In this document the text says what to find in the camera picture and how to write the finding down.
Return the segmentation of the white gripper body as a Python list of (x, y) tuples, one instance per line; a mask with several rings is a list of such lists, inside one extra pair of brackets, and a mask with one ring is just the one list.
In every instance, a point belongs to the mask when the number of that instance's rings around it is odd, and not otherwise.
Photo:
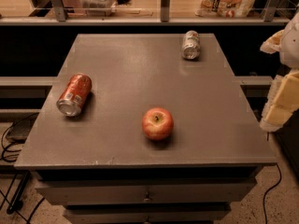
[(299, 69), (299, 13), (286, 25), (280, 40), (280, 62), (291, 69)]

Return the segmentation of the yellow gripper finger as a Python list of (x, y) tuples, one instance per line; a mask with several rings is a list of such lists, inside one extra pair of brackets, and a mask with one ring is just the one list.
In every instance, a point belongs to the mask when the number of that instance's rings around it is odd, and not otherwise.
[(268, 54), (273, 54), (280, 50), (280, 40), (283, 34), (283, 30), (280, 30), (270, 36), (266, 41), (260, 46), (260, 51)]
[(271, 83), (264, 105), (260, 127), (266, 132), (282, 128), (299, 109), (299, 71), (276, 75)]

